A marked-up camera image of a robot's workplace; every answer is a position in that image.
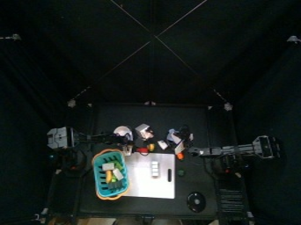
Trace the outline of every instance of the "white paper sheet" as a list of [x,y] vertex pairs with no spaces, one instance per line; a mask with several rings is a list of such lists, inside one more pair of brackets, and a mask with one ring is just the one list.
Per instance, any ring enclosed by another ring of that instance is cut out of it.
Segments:
[[[125,159],[130,179],[130,189],[125,196],[174,199],[176,156],[157,153],[142,156],[141,153],[136,152]],[[152,162],[160,163],[158,177],[152,176]]]

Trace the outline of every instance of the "black tabletop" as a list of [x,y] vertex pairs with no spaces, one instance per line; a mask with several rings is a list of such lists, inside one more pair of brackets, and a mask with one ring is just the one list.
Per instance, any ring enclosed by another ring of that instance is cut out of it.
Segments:
[[[182,125],[190,127],[194,135],[193,144],[208,147],[212,140],[214,144],[231,144],[229,117],[224,109],[208,107],[166,107],[166,106],[99,106],[94,111],[94,133],[114,130],[118,126],[130,126],[133,129],[142,123],[152,126],[154,141],[165,140],[172,128],[180,129]],[[93,153],[110,148],[105,144],[93,146]],[[172,150],[162,151],[160,146],[154,153],[173,154]],[[136,216],[152,214],[157,217],[181,217],[196,219],[213,219],[217,217],[217,195],[214,180],[205,170],[205,161],[185,153],[185,160],[176,159],[176,174],[185,170],[185,176],[176,177],[176,198],[141,198],[122,196],[118,200],[101,200],[95,194],[95,181],[93,171],[83,177],[79,215],[87,216]],[[205,210],[194,213],[188,207],[188,197],[192,192],[201,192],[206,199]]]

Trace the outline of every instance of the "red object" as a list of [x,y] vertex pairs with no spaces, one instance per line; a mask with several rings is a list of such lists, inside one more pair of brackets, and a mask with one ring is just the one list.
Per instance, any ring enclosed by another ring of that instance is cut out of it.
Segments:
[[137,151],[141,152],[141,153],[149,153],[148,148],[140,148],[140,149],[137,149]]
[[180,153],[177,154],[177,157],[178,157],[180,160],[184,160],[184,154],[182,154],[182,152],[180,152]]

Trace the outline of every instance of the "yellow object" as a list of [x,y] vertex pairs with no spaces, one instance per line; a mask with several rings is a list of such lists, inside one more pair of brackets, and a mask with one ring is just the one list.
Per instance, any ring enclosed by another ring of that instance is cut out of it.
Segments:
[[148,145],[148,150],[149,150],[149,151],[153,151],[154,149],[156,149],[156,144]]
[[111,171],[106,171],[106,183],[111,182]]

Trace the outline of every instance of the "teal basket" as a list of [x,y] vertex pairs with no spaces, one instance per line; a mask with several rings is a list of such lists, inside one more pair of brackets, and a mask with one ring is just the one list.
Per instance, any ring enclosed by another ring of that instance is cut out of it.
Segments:
[[[122,166],[121,173],[123,175],[122,187],[110,189],[106,183],[106,171],[102,170],[102,165],[117,160]],[[93,159],[94,178],[97,195],[102,200],[117,200],[129,190],[127,167],[125,163],[123,153],[118,149],[106,149]]]

